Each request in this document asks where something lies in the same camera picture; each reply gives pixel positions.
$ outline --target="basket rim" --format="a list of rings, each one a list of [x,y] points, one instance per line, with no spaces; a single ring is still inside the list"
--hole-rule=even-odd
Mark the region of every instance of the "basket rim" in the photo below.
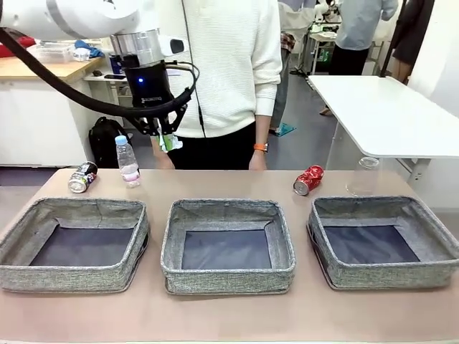
[[[411,196],[360,196],[360,197],[348,197],[348,196],[329,196],[329,197],[318,197],[313,200],[312,202],[312,209],[311,209],[311,215],[313,214],[316,219],[320,219],[318,215],[318,211],[316,208],[316,202],[321,201],[321,200],[330,200],[330,199],[353,199],[353,200],[364,200],[364,199],[407,199],[409,201],[413,201],[416,204],[418,204],[423,211],[426,211],[427,215],[429,217],[437,218],[436,215],[430,210],[427,205],[414,198]],[[457,248],[459,247],[459,241],[450,233],[450,231],[446,228],[446,226],[439,220],[439,225],[440,228],[443,232],[444,235],[450,240]],[[318,221],[318,228],[322,234],[323,240],[325,241],[326,248],[327,250],[330,251],[331,256],[334,259],[334,263],[337,263],[340,267],[343,268],[349,268],[349,269],[391,269],[391,268],[400,268],[404,269],[407,267],[417,267],[417,268],[422,268],[422,267],[434,267],[434,266],[441,266],[444,268],[447,267],[459,267],[459,258],[456,259],[450,259],[450,260],[441,260],[441,261],[436,261],[436,262],[407,262],[407,263],[379,263],[379,264],[349,264],[345,263],[342,260],[340,260],[336,254],[335,251],[333,250],[333,247],[331,246],[330,241],[328,240],[328,237],[326,235],[325,229],[322,225],[321,221]]]
[[[14,228],[19,224],[20,221],[23,221],[25,216],[32,210],[33,207],[38,206],[40,203],[54,199],[54,200],[71,200],[71,201],[114,201],[114,202],[128,202],[132,204],[138,204],[142,206],[142,212],[138,218],[137,224],[133,228],[133,233],[131,236],[131,239],[129,240],[129,243],[126,246],[126,249],[124,251],[123,257],[121,260],[114,264],[114,265],[106,265],[103,267],[60,267],[60,266],[46,266],[46,267],[40,267],[40,266],[25,266],[25,265],[3,265],[0,264],[0,271],[29,271],[29,272],[50,272],[53,270],[59,270],[60,272],[101,272],[101,271],[108,271],[108,270],[115,270],[123,265],[126,264],[128,261],[132,250],[134,243],[136,242],[138,236],[140,235],[140,223],[144,220],[146,216],[146,204],[142,201],[137,201],[137,200],[129,200],[129,199],[104,199],[104,198],[78,198],[78,197],[40,197],[36,201],[34,201],[33,204],[27,207],[27,209],[23,212],[23,214],[11,225],[10,229],[8,232],[4,235],[0,242],[0,247],[4,244],[4,242],[12,235]]]
[[[289,254],[289,263],[290,266],[286,269],[228,269],[228,270],[185,270],[185,269],[172,269],[170,267],[166,266],[166,263],[164,262],[164,252],[166,249],[166,243],[167,243],[167,237],[169,234],[169,227],[170,227],[170,222],[171,222],[171,215],[172,211],[174,210],[174,207],[177,204],[182,203],[183,201],[190,201],[190,202],[197,202],[197,201],[216,201],[216,202],[245,202],[245,203],[256,203],[256,202],[262,202],[266,204],[271,204],[275,206],[281,215],[282,219],[285,219],[285,214],[280,207],[280,204],[276,201],[272,200],[257,200],[257,199],[178,199],[174,201],[171,205],[171,208],[169,209],[169,214],[167,217],[167,224],[166,224],[166,230],[164,231],[164,237],[163,237],[163,244],[161,245],[161,259],[160,259],[160,264],[161,264],[161,269],[163,270],[164,273],[169,273],[169,274],[275,274],[275,273],[292,273],[295,270],[296,267],[296,256],[295,256],[295,250],[293,248],[293,243],[292,243],[292,238],[290,235],[290,230],[288,229],[287,221],[283,221],[283,227],[284,227],[284,237],[286,241],[286,246]]]

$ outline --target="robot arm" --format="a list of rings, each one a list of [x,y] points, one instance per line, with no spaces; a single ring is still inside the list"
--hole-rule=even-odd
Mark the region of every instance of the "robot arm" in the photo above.
[[[195,66],[164,62],[165,57],[187,51],[189,45],[159,34],[153,0],[0,0],[1,27],[43,40],[111,36],[131,86],[134,108],[94,100],[72,89],[0,29],[0,42],[57,91],[96,112],[125,117],[145,134],[158,135],[159,125],[163,134],[174,132],[196,87]],[[194,84],[174,98],[167,69],[192,73]],[[171,112],[177,113],[174,123],[169,123]]]

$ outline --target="white wall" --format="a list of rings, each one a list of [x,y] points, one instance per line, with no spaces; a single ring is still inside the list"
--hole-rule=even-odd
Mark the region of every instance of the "white wall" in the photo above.
[[[458,0],[436,0],[409,86],[459,117]],[[416,192],[435,209],[459,209],[459,160],[433,161]]]

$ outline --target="wooden table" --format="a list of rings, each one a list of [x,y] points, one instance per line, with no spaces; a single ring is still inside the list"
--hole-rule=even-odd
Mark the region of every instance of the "wooden table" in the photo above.
[[[83,195],[57,172],[34,197],[109,197],[148,204],[151,242],[128,291],[118,295],[18,295],[0,292],[0,338],[33,342],[124,341],[427,341],[459,338],[459,284],[424,292],[335,292],[325,283],[306,234],[311,200],[346,195],[350,173],[327,172],[309,197],[292,191],[299,172],[142,171],[129,190],[102,170]],[[394,174],[379,194],[412,195]],[[285,212],[298,260],[291,291],[252,297],[176,297],[159,265],[166,217],[181,198],[275,200]]]
[[[52,63],[45,64],[45,67],[60,79],[68,82],[75,76],[83,78],[88,71],[99,66],[102,60],[97,58],[87,62]],[[0,80],[39,80],[39,78],[20,59],[6,57],[0,59]]]

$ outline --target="black soda can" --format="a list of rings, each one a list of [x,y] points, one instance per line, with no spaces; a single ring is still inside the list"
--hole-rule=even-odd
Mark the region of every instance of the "black soda can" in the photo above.
[[[89,185],[98,176],[98,166],[95,163],[87,161],[80,165],[77,171],[72,174],[69,180],[69,189],[74,194],[82,194],[86,192],[89,188]]]

